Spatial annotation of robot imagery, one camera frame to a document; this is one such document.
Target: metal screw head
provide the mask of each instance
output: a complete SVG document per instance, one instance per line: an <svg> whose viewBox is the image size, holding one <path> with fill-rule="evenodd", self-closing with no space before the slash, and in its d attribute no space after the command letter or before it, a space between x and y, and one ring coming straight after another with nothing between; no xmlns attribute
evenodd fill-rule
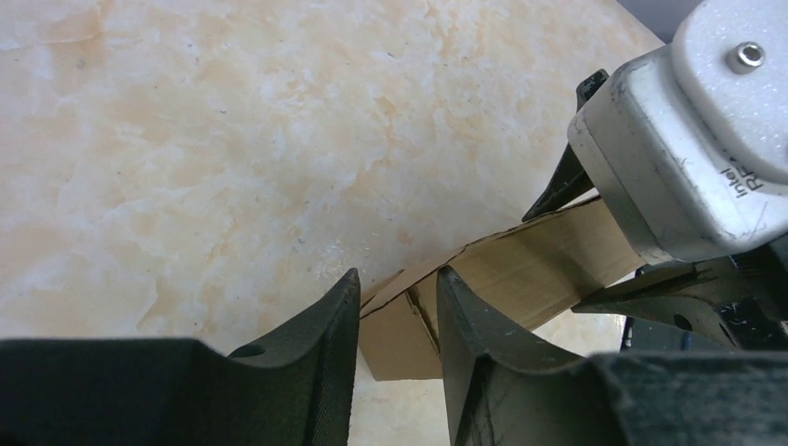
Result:
<svg viewBox="0 0 788 446"><path fill-rule="evenodd" d="M747 74L763 65L766 52L755 42L743 42L728 53L728 66L737 74Z"/></svg>

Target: beige marble table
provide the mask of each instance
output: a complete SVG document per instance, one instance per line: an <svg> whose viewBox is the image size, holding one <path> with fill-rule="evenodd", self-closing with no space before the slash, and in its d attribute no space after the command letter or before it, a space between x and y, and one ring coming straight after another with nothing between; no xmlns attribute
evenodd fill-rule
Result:
<svg viewBox="0 0 788 446"><path fill-rule="evenodd" d="M0 336L227 352L516 223L577 83L657 45L613 0L6 0ZM357 381L351 444L447 443L440 382Z"/></svg>

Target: textured black plastic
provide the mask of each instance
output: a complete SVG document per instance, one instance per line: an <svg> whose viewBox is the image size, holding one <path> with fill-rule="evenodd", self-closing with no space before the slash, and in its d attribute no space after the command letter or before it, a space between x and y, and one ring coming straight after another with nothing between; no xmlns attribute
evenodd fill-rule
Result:
<svg viewBox="0 0 788 446"><path fill-rule="evenodd" d="M438 276L453 446L788 444L788 353L580 358Z"/></svg>
<svg viewBox="0 0 788 446"><path fill-rule="evenodd" d="M342 445L360 286L224 358L194 339L0 343L0 444Z"/></svg>

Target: cardboard box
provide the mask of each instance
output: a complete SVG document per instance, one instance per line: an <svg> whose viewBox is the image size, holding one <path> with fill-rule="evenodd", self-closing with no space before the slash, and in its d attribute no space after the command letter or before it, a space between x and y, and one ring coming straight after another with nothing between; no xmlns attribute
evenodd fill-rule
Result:
<svg viewBox="0 0 788 446"><path fill-rule="evenodd" d="M447 264L533 330L643 261L594 198L404 269L362 300L359 343L375 379L441 377L435 272Z"/></svg>

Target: cardboard edge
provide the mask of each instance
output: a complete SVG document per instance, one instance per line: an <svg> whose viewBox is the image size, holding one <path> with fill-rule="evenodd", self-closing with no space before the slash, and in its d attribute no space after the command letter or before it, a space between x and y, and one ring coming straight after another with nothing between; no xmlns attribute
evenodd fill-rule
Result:
<svg viewBox="0 0 788 446"><path fill-rule="evenodd" d="M376 292L370 293L368 297L362 300L361 319L364 319L369 315L375 313L376 311L383 309L386 305L391 303L399 295L405 293L408 290L408 288L412 287L416 283L421 282L425 277L437 271L440 267L448 264L455 257L463 254L463 252L465 252L467 248L477 245L479 243L485 243L490 240L495 240L505 237L506 235L509 235L512 232L524 230L537 223L554 218L558 214L566 212L569 209L586 206L597 200L601 200L601 197L599 195L590 197L582 202L563 207L558 211L551 212L543 216L538 216L537 218L532 218L531 220L528 220L524 223L520 223L514 228L495 232L494 234L488 235L487 237L482 237L474 242L462 246L461 248L454 249L440 256L431 257L428 260L425 260L424 262L421 262L413 267L401 269L397 274L392 276L390 279L384 281L385 286L380 286L379 288L377 288Z"/></svg>
<svg viewBox="0 0 788 446"><path fill-rule="evenodd" d="M421 323L424 325L424 331L427 333L427 338L429 338L429 344L432 346L432 349L435 350L435 354L440 356L438 333L435 332L435 327L430 323L427 311L421 305L418 288L416 288L415 285L408 288L407 291L405 291L405 297L421 318Z"/></svg>
<svg viewBox="0 0 788 446"><path fill-rule="evenodd" d="M440 356L424 325L424 314L407 293L396 295L390 302L392 305L387 306L387 311L370 313L371 317L360 322L360 331L368 335L359 337L359 348L374 380L395 381L404 376L407 379L441 378ZM403 335L375 335L392 333L392 326ZM399 366L392 369L388 365L392 361Z"/></svg>

